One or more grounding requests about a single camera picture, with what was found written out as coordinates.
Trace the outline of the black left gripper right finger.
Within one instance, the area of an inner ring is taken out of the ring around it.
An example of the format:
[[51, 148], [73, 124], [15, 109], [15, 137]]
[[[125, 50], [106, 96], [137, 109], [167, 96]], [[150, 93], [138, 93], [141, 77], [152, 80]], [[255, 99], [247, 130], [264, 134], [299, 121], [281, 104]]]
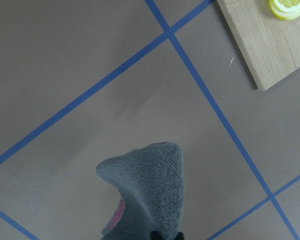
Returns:
[[184, 240], [184, 234], [182, 232], [178, 232], [174, 240]]

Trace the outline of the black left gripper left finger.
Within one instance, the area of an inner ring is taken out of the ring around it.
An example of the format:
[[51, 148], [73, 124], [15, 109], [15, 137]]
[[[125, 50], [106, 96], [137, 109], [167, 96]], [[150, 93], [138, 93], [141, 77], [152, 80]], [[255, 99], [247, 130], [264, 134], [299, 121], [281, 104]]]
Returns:
[[158, 231], [152, 231], [150, 233], [150, 239], [151, 240], [162, 240], [162, 236], [160, 235], [160, 233]]

